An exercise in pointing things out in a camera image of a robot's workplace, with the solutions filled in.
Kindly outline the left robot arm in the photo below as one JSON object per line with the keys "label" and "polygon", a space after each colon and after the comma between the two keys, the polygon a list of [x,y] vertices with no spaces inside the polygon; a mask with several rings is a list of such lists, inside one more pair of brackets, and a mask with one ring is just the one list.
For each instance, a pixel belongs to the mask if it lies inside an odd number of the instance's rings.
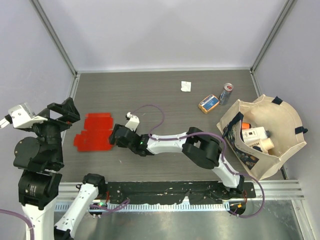
{"label": "left robot arm", "polygon": [[105,178],[89,173],[84,176],[78,194],[58,222],[54,210],[65,166],[61,133],[80,120],[74,100],[51,103],[34,114],[26,103],[8,111],[15,129],[35,133],[25,137],[14,149],[13,165],[21,169],[18,200],[29,222],[31,240],[72,240],[77,228],[94,199],[102,199],[107,192]]}

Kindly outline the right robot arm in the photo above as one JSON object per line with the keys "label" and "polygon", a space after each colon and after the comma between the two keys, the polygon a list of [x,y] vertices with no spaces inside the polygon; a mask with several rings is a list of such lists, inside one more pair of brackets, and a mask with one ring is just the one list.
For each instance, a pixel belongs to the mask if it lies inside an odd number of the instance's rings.
{"label": "right robot arm", "polygon": [[198,167],[213,171],[222,181],[226,193],[233,198],[244,191],[244,176],[226,160],[220,136],[190,127],[175,135],[138,135],[135,130],[116,124],[108,138],[111,145],[127,148],[141,157],[164,153],[182,153]]}

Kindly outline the red paper box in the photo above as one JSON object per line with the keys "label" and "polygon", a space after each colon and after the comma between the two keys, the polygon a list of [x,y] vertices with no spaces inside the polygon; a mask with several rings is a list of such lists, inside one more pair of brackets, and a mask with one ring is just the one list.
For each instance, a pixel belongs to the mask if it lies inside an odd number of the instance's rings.
{"label": "red paper box", "polygon": [[109,112],[87,113],[84,129],[75,135],[73,145],[78,152],[110,151],[109,136],[113,132],[113,118]]}

